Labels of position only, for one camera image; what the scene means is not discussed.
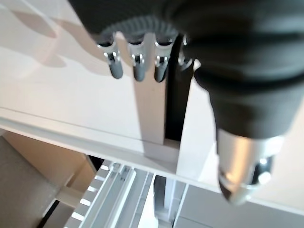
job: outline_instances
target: chrome tip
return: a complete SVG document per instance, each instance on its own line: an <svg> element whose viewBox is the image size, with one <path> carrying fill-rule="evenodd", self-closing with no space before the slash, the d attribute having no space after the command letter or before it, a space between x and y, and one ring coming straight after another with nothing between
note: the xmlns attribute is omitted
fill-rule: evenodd
<svg viewBox="0 0 304 228"><path fill-rule="evenodd" d="M134 78L136 81L141 82L144 80L147 69L144 41L138 44L129 43L128 48L132 59Z"/></svg>
<svg viewBox="0 0 304 228"><path fill-rule="evenodd" d="M251 139L218 130L218 181L225 199L241 205L271 179L273 157L284 137Z"/></svg>
<svg viewBox="0 0 304 228"><path fill-rule="evenodd" d="M120 79L124 73L115 39L112 43L97 44L97 47L103 51L112 76L116 79Z"/></svg>
<svg viewBox="0 0 304 228"><path fill-rule="evenodd" d="M167 44L160 44L157 40L155 44L155 71L154 79L156 82L162 82L166 76L166 69L169 63L173 40L169 40Z"/></svg>

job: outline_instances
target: wooden board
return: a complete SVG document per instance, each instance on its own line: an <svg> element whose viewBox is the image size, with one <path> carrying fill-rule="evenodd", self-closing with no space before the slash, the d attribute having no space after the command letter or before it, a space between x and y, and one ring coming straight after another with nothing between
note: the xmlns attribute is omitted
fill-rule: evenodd
<svg viewBox="0 0 304 228"><path fill-rule="evenodd" d="M78 174L79 169L85 168L86 163L89 166L86 156L82 153L11 132L6 132L3 137L32 166L55 185L65 186L75 173ZM83 189L82 185L85 185L88 181L90 182L93 177L93 171L87 171L87 175L78 180L76 189L77 187Z"/></svg>
<svg viewBox="0 0 304 228"><path fill-rule="evenodd" d="M92 169L90 163L85 161L67 186L77 191L85 192L95 175L96 172Z"/></svg>

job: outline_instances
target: white cabinet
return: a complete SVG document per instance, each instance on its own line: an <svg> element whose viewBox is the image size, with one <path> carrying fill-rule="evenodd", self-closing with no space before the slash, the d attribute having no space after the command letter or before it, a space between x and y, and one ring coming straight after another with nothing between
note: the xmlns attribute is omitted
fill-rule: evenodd
<svg viewBox="0 0 304 228"><path fill-rule="evenodd" d="M152 58L146 79L133 79L121 34L116 80L67 1L2 0L0 19L0 128L218 191L213 113L194 79L181 142L167 140L166 82L154 81ZM303 107L253 201L304 213Z"/></svg>

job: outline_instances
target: vertical support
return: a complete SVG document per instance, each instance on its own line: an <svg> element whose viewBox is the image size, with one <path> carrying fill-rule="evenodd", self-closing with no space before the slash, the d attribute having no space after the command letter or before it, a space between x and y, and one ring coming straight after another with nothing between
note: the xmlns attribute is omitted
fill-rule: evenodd
<svg viewBox="0 0 304 228"><path fill-rule="evenodd" d="M209 94L193 78L190 85L176 174L197 181L215 142Z"/></svg>

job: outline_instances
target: gray surface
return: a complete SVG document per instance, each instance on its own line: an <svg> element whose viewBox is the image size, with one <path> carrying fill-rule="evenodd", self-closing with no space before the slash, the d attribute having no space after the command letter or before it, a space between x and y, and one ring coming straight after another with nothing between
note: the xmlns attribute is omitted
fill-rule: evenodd
<svg viewBox="0 0 304 228"><path fill-rule="evenodd" d="M124 228L124 227L131 227L131 225L133 225L134 223L133 217L138 212L137 210L139 210L139 212L141 212L140 210L142 210L142 208L138 206L139 202L141 201L141 193L145 187L145 184L148 185L151 184L151 180L146 181L148 176L149 173L136 169L136 177L134 179L132 188L125 202L123 212L119 217L116 227Z"/></svg>
<svg viewBox="0 0 304 228"><path fill-rule="evenodd" d="M254 203L233 207L220 194L193 186L189 186L180 216L213 228L304 227L304 216Z"/></svg>
<svg viewBox="0 0 304 228"><path fill-rule="evenodd" d="M179 217L174 228L211 228L203 224Z"/></svg>
<svg viewBox="0 0 304 228"><path fill-rule="evenodd" d="M63 228L73 211L73 208L59 203L43 228Z"/></svg>
<svg viewBox="0 0 304 228"><path fill-rule="evenodd" d="M183 193L185 191L186 184L180 181L176 181L175 191L174 191L174 198L181 199Z"/></svg>
<svg viewBox="0 0 304 228"><path fill-rule="evenodd" d="M0 227L34 228L57 187L0 137L0 193Z"/></svg>

